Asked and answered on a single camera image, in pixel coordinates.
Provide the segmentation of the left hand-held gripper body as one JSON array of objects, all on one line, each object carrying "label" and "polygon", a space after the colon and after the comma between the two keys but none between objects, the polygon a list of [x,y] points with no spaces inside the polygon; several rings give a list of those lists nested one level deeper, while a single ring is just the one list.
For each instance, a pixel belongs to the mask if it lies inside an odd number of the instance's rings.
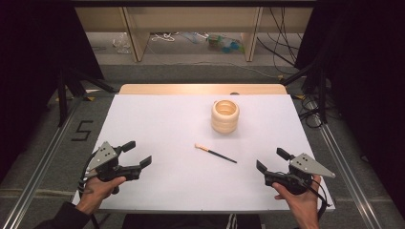
[{"label": "left hand-held gripper body", "polygon": [[116,177],[125,177],[127,181],[139,179],[141,168],[135,166],[121,166],[119,156],[124,153],[121,146],[113,147],[108,141],[104,141],[91,155],[90,161],[85,168],[85,180],[97,177],[103,182],[111,181]]}]

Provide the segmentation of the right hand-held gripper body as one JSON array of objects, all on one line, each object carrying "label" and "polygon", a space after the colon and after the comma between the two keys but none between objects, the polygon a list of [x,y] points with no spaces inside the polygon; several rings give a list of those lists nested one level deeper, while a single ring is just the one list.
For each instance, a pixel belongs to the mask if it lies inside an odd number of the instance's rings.
[{"label": "right hand-held gripper body", "polygon": [[265,185],[271,186],[274,182],[282,184],[294,195],[304,194],[312,184],[312,176],[335,177],[335,173],[323,166],[311,156],[302,153],[299,156],[291,155],[288,162],[288,172],[270,172],[267,170]]}]

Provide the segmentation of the black-handled makeup brush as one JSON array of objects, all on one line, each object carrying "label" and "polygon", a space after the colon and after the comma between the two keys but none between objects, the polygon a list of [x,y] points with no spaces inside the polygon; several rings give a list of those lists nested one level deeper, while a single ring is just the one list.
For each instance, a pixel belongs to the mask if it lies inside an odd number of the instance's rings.
[{"label": "black-handled makeup brush", "polygon": [[217,152],[214,152],[214,151],[212,151],[212,150],[210,150],[210,149],[208,149],[208,148],[206,148],[206,147],[204,147],[204,146],[202,146],[202,145],[200,145],[200,144],[195,143],[194,146],[195,146],[195,148],[200,149],[200,150],[203,150],[203,151],[205,151],[205,152],[207,152],[207,153],[209,153],[209,154],[211,154],[211,155],[213,155],[213,156],[220,157],[220,158],[225,159],[225,160],[227,160],[227,161],[230,161],[230,162],[232,162],[232,163],[237,163],[236,160],[234,160],[234,159],[232,159],[232,158],[229,158],[229,157],[227,157],[227,156],[223,156],[223,155],[221,155],[221,154],[219,154],[219,153],[217,153]]}]

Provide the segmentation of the beige ribbed brush holder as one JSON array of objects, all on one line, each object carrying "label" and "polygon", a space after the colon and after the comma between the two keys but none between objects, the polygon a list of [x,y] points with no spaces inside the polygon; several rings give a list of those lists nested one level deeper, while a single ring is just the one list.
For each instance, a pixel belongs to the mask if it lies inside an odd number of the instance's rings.
[{"label": "beige ribbed brush holder", "polygon": [[234,101],[217,100],[211,109],[211,127],[220,134],[230,134],[238,126],[239,115],[239,106]]}]

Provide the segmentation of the person's right hand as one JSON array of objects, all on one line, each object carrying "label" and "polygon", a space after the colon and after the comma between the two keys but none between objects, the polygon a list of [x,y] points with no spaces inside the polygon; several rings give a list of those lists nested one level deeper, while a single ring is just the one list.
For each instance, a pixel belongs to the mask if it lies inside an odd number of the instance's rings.
[{"label": "person's right hand", "polygon": [[317,220],[317,204],[318,204],[318,189],[321,177],[318,175],[313,176],[313,182],[311,188],[315,191],[313,193],[311,190],[307,190],[302,195],[293,195],[291,194],[286,187],[283,185],[274,182],[272,187],[278,192],[278,195],[274,198],[277,200],[284,199],[291,213],[294,215],[297,223],[299,220]]}]

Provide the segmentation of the person's left hand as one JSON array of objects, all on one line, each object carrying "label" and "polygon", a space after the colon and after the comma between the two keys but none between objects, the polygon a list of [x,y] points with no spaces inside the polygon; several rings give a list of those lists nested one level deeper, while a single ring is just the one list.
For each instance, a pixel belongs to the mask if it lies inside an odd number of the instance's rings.
[{"label": "person's left hand", "polygon": [[125,181],[125,177],[116,177],[107,182],[103,182],[97,177],[89,179],[86,182],[81,199],[75,208],[86,215],[93,214],[98,210],[102,201],[110,196],[114,189]]}]

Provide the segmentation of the white table cover board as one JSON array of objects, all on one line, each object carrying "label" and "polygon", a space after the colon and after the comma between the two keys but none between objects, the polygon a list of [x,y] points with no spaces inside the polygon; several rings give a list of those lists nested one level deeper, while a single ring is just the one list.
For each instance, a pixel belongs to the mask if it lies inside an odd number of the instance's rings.
[{"label": "white table cover board", "polygon": [[[277,156],[310,154],[303,126],[287,94],[234,95],[240,108],[237,129],[222,135],[211,127],[211,108],[218,94],[118,94],[106,116],[100,142],[117,147],[135,141],[135,149],[119,158],[122,166],[152,163],[139,179],[125,182],[118,194],[103,201],[108,212],[125,213],[264,213],[285,211],[257,170],[261,161],[271,172],[287,172]],[[203,150],[200,144],[237,161]]]}]

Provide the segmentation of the black metal stand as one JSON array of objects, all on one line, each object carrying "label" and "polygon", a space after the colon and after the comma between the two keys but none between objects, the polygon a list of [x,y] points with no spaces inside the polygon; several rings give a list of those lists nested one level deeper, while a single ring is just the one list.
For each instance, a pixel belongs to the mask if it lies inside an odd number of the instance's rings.
[{"label": "black metal stand", "polygon": [[305,94],[311,94],[314,91],[318,93],[317,107],[304,113],[307,115],[319,115],[322,124],[327,124],[326,118],[326,71],[322,64],[317,61],[312,61],[308,66],[281,81],[283,86],[298,80],[300,77],[305,76],[306,80],[302,86],[302,91]]},{"label": "black metal stand", "polygon": [[99,79],[93,78],[77,69],[64,67],[57,77],[57,94],[59,104],[59,123],[61,127],[68,118],[68,104],[66,91],[69,90],[74,97],[83,97],[86,94],[81,81],[88,81],[107,93],[117,93],[117,90]]}]

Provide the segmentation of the wooden table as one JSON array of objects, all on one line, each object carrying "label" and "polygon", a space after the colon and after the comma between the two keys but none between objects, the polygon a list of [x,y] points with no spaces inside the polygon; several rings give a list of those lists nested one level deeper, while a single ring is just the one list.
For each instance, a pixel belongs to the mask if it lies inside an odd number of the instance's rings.
[{"label": "wooden table", "polygon": [[281,84],[124,84],[120,94],[287,94]]}]

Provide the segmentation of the clear plastic bag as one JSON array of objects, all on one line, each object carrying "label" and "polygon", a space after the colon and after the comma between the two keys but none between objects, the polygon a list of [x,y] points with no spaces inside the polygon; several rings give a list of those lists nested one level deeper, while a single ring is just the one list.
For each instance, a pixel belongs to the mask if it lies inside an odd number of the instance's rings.
[{"label": "clear plastic bag", "polygon": [[121,32],[113,39],[113,47],[116,49],[117,53],[130,54],[131,45],[126,32]]}]

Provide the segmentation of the dark curtain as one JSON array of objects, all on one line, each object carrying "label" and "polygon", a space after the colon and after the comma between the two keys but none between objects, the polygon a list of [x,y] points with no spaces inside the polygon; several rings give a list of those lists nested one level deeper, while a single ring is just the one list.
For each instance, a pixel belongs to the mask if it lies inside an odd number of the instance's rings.
[{"label": "dark curtain", "polygon": [[73,2],[0,0],[0,182],[66,68],[103,77]]},{"label": "dark curtain", "polygon": [[317,0],[296,66],[308,65],[333,24],[328,78],[338,110],[405,218],[405,0]]}]

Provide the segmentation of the coloured plastic toys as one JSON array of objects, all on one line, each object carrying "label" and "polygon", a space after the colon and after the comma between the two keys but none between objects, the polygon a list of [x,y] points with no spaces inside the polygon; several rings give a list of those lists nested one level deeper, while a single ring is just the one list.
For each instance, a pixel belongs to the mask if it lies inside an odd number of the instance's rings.
[{"label": "coloured plastic toys", "polygon": [[232,39],[218,34],[209,34],[206,38],[208,47],[224,53],[245,52],[242,43],[237,39]]}]

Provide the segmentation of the wooden shelf unit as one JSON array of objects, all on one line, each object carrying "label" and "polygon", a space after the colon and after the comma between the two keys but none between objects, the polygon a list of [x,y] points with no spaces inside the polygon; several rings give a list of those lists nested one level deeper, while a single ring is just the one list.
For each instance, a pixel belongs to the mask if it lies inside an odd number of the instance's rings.
[{"label": "wooden shelf unit", "polygon": [[306,31],[312,8],[287,7],[77,7],[86,32],[125,32],[133,59],[141,61],[149,34],[164,31],[238,32],[245,60],[253,60],[260,32]]}]

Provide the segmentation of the aluminium floor rail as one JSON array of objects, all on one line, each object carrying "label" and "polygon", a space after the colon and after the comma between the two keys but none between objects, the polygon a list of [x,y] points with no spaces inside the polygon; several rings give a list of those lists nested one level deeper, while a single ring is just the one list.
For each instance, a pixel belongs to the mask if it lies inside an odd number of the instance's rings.
[{"label": "aluminium floor rail", "polygon": [[320,131],[366,227],[368,229],[382,229],[375,210],[366,198],[365,192],[360,187],[358,180],[356,179],[348,161],[345,159],[329,125],[322,124]]},{"label": "aluminium floor rail", "polygon": [[47,146],[47,149],[44,151],[44,154],[33,170],[28,183],[18,195],[17,201],[11,208],[8,216],[5,219],[5,222],[0,227],[0,229],[18,229],[22,219],[24,218],[26,212],[28,211],[28,208],[30,207],[30,204],[32,203],[37,188],[42,182],[55,154],[59,149],[63,137],[66,134],[67,129],[71,124],[72,118],[75,115],[77,107],[78,105],[74,103],[68,110],[68,114],[62,121],[62,124],[57,127],[56,131],[53,134],[52,140]]}]

